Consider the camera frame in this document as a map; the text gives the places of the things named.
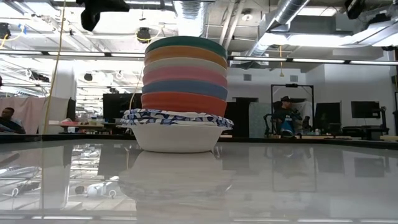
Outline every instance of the pink bowl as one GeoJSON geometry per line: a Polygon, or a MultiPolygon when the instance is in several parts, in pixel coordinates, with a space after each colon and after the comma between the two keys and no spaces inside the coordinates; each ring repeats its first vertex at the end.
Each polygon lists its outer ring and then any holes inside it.
{"type": "Polygon", "coordinates": [[[144,85],[166,80],[199,80],[217,84],[224,88],[227,88],[228,85],[226,78],[222,74],[206,68],[192,66],[160,68],[148,72],[142,78],[144,85]]]}

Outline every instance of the pink curtain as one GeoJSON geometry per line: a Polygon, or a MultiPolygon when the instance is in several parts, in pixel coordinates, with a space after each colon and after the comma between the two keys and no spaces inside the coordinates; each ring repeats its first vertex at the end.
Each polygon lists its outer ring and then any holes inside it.
{"type": "Polygon", "coordinates": [[[26,134],[36,134],[42,118],[45,98],[38,97],[9,97],[0,98],[0,112],[11,107],[15,110],[14,119],[22,121],[26,134]]]}

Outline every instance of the stack of bowls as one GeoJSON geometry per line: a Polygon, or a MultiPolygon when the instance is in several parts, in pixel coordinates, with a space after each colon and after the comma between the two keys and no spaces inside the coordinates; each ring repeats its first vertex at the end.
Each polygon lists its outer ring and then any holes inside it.
{"type": "Polygon", "coordinates": [[[145,51],[142,108],[224,116],[225,49],[199,37],[168,37],[145,51]]]}
{"type": "Polygon", "coordinates": [[[211,40],[168,37],[148,46],[142,109],[127,111],[123,126],[144,150],[205,152],[233,123],[226,109],[227,54],[211,40]]]}

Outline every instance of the white wall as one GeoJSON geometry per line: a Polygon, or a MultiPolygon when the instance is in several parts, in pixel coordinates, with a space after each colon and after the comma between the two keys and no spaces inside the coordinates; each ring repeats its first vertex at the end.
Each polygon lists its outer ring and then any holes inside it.
{"type": "MultiPolygon", "coordinates": [[[[380,60],[388,60],[387,55],[380,60]]],[[[380,101],[386,106],[387,127],[395,133],[394,85],[390,74],[394,67],[369,65],[320,65],[306,74],[308,84],[315,85],[315,102],[342,101],[342,126],[380,125],[381,119],[353,119],[351,101],[380,101]]]]}
{"type": "MultiPolygon", "coordinates": [[[[291,75],[298,75],[298,84],[305,84],[305,73],[301,73],[299,69],[283,69],[284,77],[280,76],[280,69],[270,71],[269,69],[249,69],[241,68],[228,69],[228,98],[227,101],[233,101],[236,97],[259,98],[261,103],[271,102],[271,85],[292,83],[291,75]],[[251,74],[252,80],[243,81],[243,74],[251,74]]],[[[311,97],[301,88],[281,88],[274,93],[274,101],[279,100],[283,96],[292,98],[308,98],[311,97]]]]}

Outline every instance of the blue bowl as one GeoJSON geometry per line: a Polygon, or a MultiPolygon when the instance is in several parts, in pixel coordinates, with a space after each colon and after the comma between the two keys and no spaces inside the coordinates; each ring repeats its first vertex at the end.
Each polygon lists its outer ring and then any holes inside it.
{"type": "Polygon", "coordinates": [[[177,91],[216,97],[226,100],[228,90],[220,85],[199,80],[167,80],[145,85],[142,93],[156,93],[163,91],[177,91]]]}

